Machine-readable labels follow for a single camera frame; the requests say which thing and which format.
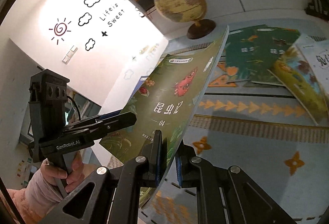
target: sun drawing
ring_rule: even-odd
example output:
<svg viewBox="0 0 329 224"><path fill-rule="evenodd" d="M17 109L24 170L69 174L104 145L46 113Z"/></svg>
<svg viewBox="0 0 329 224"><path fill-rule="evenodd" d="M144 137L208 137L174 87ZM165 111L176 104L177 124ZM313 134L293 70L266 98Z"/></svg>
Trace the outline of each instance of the sun drawing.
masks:
<svg viewBox="0 0 329 224"><path fill-rule="evenodd" d="M57 45L58 45L59 37L61 37L66 32L70 32L70 30L67 29L67 26L71 23L71 21L68 24L66 24L65 21L66 21L66 18L64 19L63 22L59 22L59 20L57 18L57 23L55 24L55 27L49 28L49 30L53 30L55 33L55 36L58 37Z"/></svg>

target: striped border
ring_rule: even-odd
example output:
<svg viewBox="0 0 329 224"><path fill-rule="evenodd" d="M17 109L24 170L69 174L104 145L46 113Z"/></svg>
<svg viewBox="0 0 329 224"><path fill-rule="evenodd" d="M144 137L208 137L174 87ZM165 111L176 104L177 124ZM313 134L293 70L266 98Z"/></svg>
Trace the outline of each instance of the striped border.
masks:
<svg viewBox="0 0 329 224"><path fill-rule="evenodd" d="M183 52L187 52L187 51L192 51L192 50L197 50L197 49L205 49L205 48L208 47L211 43L212 43L212 42L203 43L203 44L198 44L198 45L194 45L194 46L189 46L189 47L187 47L187 48L177 49L177 50L174 50L174 51L171 51L171 52L168 52L168 53L164 53L164 54L161 55L160 59L166 57L167 54L170 54L170 55L176 55L176 54L183 53Z"/></svg>
<svg viewBox="0 0 329 224"><path fill-rule="evenodd" d="M267 123L195 114L190 126L225 133L283 141L329 144L329 128Z"/></svg>

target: finger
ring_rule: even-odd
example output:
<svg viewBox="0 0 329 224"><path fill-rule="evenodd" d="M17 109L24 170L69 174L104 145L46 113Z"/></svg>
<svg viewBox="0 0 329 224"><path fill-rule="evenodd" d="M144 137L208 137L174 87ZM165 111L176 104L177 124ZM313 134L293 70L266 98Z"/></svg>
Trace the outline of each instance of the finger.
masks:
<svg viewBox="0 0 329 224"><path fill-rule="evenodd" d="M66 173L65 170L63 170L59 167L52 166L50 164L45 164L44 165L44 173L47 176L52 176L52 177L58 178L58 179L67 178L67 173Z"/></svg>
<svg viewBox="0 0 329 224"><path fill-rule="evenodd" d="M65 190L66 190L67 192L71 192L71 191L73 191L77 186L80 185L80 183L81 183L84 179L85 179L84 174L81 174L81 175L80 175L80 178L79 178L77 181L75 181L75 182L73 182L73 183L71 183L71 184L68 184L68 185L65 187Z"/></svg>
<svg viewBox="0 0 329 224"><path fill-rule="evenodd" d="M73 171L76 171L77 169L79 169L79 167L82 165L82 157L80 154L80 151L77 152L77 154L75 155L75 158L72 162L72 169Z"/></svg>
<svg viewBox="0 0 329 224"><path fill-rule="evenodd" d="M66 179L67 184L71 184L77 181L80 178L82 172L83 172L83 165L79 166L77 170L73 171L71 174L68 175Z"/></svg>

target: red insect illustration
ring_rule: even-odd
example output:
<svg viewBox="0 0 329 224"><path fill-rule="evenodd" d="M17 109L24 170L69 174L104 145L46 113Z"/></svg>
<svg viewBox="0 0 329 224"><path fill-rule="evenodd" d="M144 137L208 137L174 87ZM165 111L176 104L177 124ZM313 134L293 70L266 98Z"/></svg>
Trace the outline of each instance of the red insect illustration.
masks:
<svg viewBox="0 0 329 224"><path fill-rule="evenodd" d="M190 88L193 78L198 71L195 67L182 81L175 83L175 94L178 97L184 96Z"/></svg>

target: fluffy pink sleeve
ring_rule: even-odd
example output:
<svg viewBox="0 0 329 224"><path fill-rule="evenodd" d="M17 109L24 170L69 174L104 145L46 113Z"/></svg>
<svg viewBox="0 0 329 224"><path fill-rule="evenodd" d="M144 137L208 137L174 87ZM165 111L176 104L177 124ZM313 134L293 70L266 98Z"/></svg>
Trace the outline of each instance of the fluffy pink sleeve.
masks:
<svg viewBox="0 0 329 224"><path fill-rule="evenodd" d="M40 170L34 174L26 189L8 189L8 192L26 224L38 223L63 199L60 193L43 178ZM7 210L14 217L2 193L0 196Z"/></svg>

